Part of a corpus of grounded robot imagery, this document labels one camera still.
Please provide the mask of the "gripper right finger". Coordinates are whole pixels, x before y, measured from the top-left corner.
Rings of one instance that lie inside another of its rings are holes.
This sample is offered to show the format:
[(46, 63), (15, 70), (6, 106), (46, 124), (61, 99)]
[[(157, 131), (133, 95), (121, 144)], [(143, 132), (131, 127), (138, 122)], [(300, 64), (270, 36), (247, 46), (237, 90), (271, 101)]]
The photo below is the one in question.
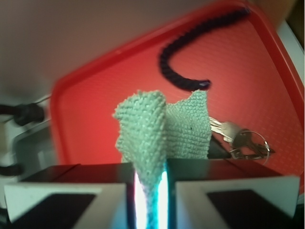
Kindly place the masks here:
[(232, 159), (169, 159), (168, 228), (298, 229), (300, 178)]

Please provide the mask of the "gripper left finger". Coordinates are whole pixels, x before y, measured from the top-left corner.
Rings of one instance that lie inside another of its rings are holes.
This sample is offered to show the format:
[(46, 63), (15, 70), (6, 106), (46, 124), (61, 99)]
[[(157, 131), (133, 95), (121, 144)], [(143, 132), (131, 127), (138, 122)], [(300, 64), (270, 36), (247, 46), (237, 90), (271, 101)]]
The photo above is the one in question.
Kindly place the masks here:
[(133, 229), (130, 163), (51, 166), (4, 187), (7, 229)]

